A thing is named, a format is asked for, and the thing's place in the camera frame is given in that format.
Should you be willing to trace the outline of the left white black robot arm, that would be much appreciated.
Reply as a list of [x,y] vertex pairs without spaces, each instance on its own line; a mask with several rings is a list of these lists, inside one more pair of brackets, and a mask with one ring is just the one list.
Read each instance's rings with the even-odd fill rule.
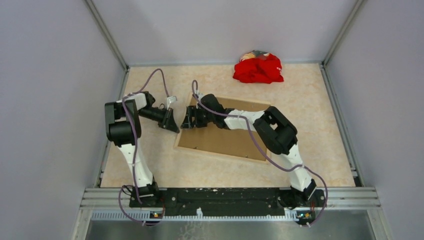
[[140,117],[158,123],[158,127],[174,133],[180,129],[171,104],[176,96],[167,97],[166,105],[154,107],[155,98],[148,91],[130,93],[121,100],[104,105],[107,139],[123,154],[134,183],[133,198],[139,204],[154,207],[160,202],[160,193],[141,149],[142,127]]

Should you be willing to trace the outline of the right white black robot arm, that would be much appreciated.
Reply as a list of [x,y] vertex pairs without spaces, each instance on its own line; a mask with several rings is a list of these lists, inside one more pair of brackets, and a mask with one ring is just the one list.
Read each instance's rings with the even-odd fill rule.
[[265,109],[226,107],[214,94],[194,94],[195,104],[186,107],[181,129],[206,128],[209,124],[221,130],[246,131],[258,151],[274,167],[288,174],[294,202],[307,206],[318,192],[317,177],[325,180],[305,166],[298,145],[298,130],[275,106]]

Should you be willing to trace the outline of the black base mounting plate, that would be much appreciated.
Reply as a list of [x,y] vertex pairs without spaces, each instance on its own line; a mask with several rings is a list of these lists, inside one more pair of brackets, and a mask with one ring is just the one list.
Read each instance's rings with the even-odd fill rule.
[[160,198],[140,204],[131,194],[131,208],[159,208],[167,217],[194,216],[201,210],[205,217],[283,216],[295,208],[324,205],[322,189],[314,191],[309,200],[289,188],[162,188]]

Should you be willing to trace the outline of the red cloth bundle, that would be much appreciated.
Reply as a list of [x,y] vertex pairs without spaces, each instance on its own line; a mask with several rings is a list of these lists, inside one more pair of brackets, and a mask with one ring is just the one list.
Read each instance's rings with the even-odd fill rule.
[[245,53],[234,65],[233,79],[244,84],[272,84],[284,82],[281,60],[261,50]]

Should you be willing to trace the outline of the aluminium rail front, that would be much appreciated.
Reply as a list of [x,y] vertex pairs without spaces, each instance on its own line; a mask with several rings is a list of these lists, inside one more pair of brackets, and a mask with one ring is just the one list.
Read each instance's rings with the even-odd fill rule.
[[122,193],[119,188],[87,188],[72,238],[85,239],[91,220],[295,221],[301,226],[311,226],[332,211],[365,211],[374,238],[392,239],[373,187],[319,187],[307,200],[295,196],[288,187],[161,188],[154,196],[143,197],[141,201],[136,200],[134,190]]

